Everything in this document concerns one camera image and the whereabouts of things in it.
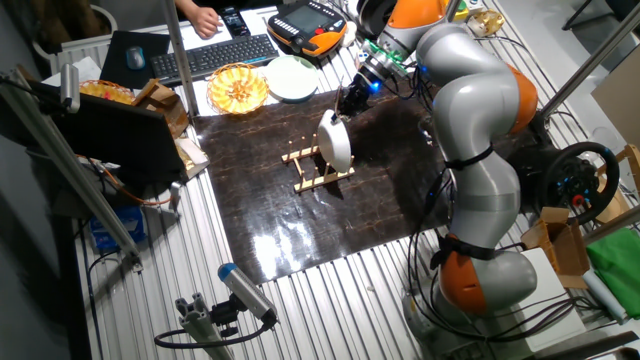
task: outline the aluminum rod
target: aluminum rod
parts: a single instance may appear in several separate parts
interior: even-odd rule
[[[637,223],[640,221],[640,205],[632,208],[631,210],[621,214],[615,219],[602,224],[599,228],[591,231],[584,236],[585,245],[594,243],[603,237],[613,234],[614,232],[622,229],[625,226]]]
[[[164,11],[164,19],[167,21],[169,29],[169,37],[171,37],[171,46],[176,58],[178,73],[184,88],[184,94],[187,97],[187,106],[189,107],[189,118],[198,116],[198,102],[196,101],[196,93],[193,90],[193,78],[191,77],[191,69],[189,68],[189,59],[182,42],[182,34],[180,33],[180,21],[174,0],[162,0],[162,9]]]
[[[546,119],[554,112],[582,82],[591,75],[593,70],[606,59],[633,29],[640,24],[640,3],[633,8],[620,23],[620,26],[605,40],[600,47],[582,64],[560,90],[540,110],[540,115]]]
[[[462,0],[450,0],[449,6],[447,6],[446,18],[447,22],[453,22],[453,18],[456,17],[456,13],[458,12],[458,7],[460,7],[460,3]]]
[[[16,71],[11,73],[11,79],[24,87],[29,87],[24,78]],[[109,234],[120,246],[120,249],[126,255],[133,257],[135,259],[134,262],[137,262],[140,252],[136,243],[104,196],[89,181],[80,167],[76,155],[60,133],[60,130],[53,123],[53,120],[51,120],[51,117],[40,113],[38,104],[33,97],[23,90],[3,84],[0,85],[0,95],[6,99],[27,130],[53,160],[53,163],[73,186],[89,209],[102,222]]]

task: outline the steering wheel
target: steering wheel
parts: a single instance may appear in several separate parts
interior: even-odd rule
[[[596,168],[588,161],[578,159],[587,151],[600,155],[607,166],[607,183],[601,192],[598,192]],[[593,142],[573,144],[561,150],[543,173],[538,184],[536,207],[540,212],[544,206],[558,206],[567,200],[574,206],[582,205],[586,211],[575,218],[582,225],[607,208],[618,190],[619,181],[620,168],[611,150]]]

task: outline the blue light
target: blue light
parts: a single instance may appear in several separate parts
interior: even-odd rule
[[[371,91],[378,92],[378,90],[380,90],[380,83],[379,82],[373,82],[371,83]]]

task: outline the aluminum profile table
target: aluminum profile table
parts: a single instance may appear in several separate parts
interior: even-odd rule
[[[493,0],[485,4],[501,11]],[[264,22],[274,10],[243,12],[252,34],[266,32]],[[166,33],[166,27],[141,31]],[[508,17],[499,35],[526,46]],[[61,64],[86,56],[102,65],[108,44],[107,36],[66,46],[53,59],[52,70],[57,72]],[[525,49],[499,40],[481,44],[534,82],[539,107],[553,96],[556,85]],[[336,90],[341,80],[344,85],[350,83],[356,71],[356,52],[356,46],[343,48],[331,61],[317,62],[319,92]],[[200,94],[198,106],[201,114],[210,115],[213,110],[206,104],[203,86],[206,88],[202,81],[195,83],[196,93]],[[275,101],[269,99],[267,104]],[[571,113],[564,104],[559,110]],[[549,125],[559,148],[587,140],[587,133],[572,117],[553,115]],[[192,127],[187,134],[197,142]],[[168,196],[161,194],[158,199]],[[174,351],[153,343],[155,335],[180,328],[174,307],[177,298],[201,292],[209,304],[214,304],[229,296],[217,278],[217,270],[232,258],[209,174],[205,171],[189,181],[182,188],[181,197],[177,215],[168,205],[144,207],[150,240],[139,244],[144,266],[141,273],[127,268],[122,255],[112,255],[87,277],[86,269],[100,253],[91,246],[87,230],[75,240],[94,359],[207,359],[202,350]],[[519,241],[529,228],[529,221],[519,215],[499,246]],[[426,261],[436,249],[437,240],[433,231],[423,233],[421,238],[426,239],[420,245]],[[392,241],[260,285],[277,307],[280,325],[257,339],[231,346],[236,359],[419,358],[420,346],[404,322],[400,303],[407,288],[408,242],[408,238]],[[250,314],[240,315],[241,335],[253,333],[259,325]],[[184,335],[177,338],[188,341]]]

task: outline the keyboard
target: keyboard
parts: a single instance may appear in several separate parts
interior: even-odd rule
[[[266,65],[278,55],[278,50],[273,47],[266,34],[241,36],[187,51],[193,80],[202,80],[218,68],[231,63]],[[152,57],[151,68],[162,85],[170,87],[181,84],[174,54]]]

